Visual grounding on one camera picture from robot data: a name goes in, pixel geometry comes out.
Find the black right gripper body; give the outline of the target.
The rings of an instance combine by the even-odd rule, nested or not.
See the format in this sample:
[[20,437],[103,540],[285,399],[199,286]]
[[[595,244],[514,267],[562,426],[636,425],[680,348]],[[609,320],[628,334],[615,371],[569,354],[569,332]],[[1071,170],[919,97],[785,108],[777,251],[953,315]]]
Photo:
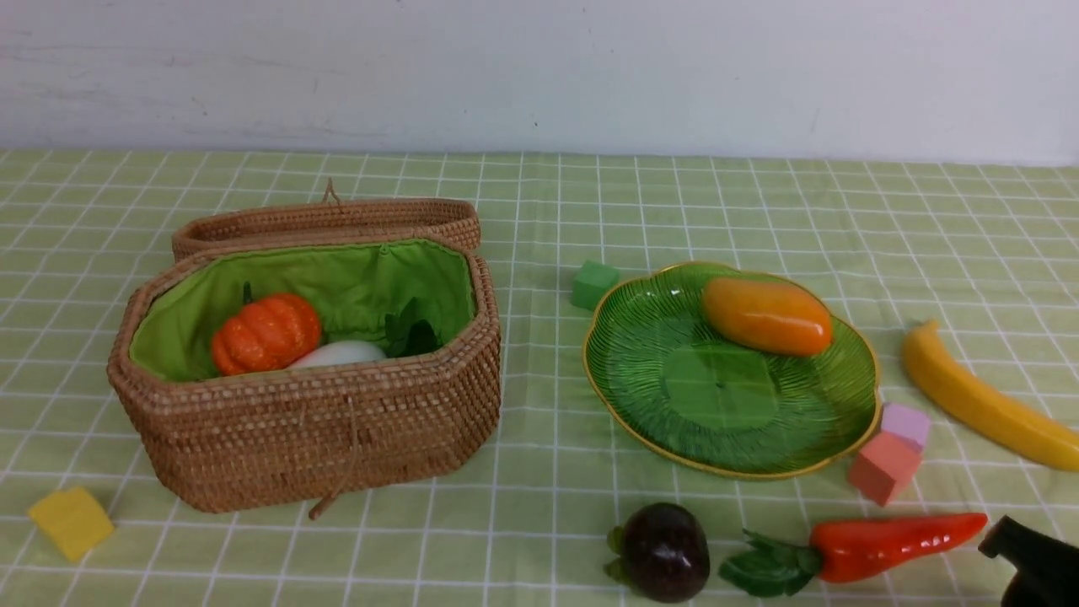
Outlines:
[[978,544],[991,560],[1002,557],[1015,568],[1001,606],[1078,604],[1078,549],[1002,516]]

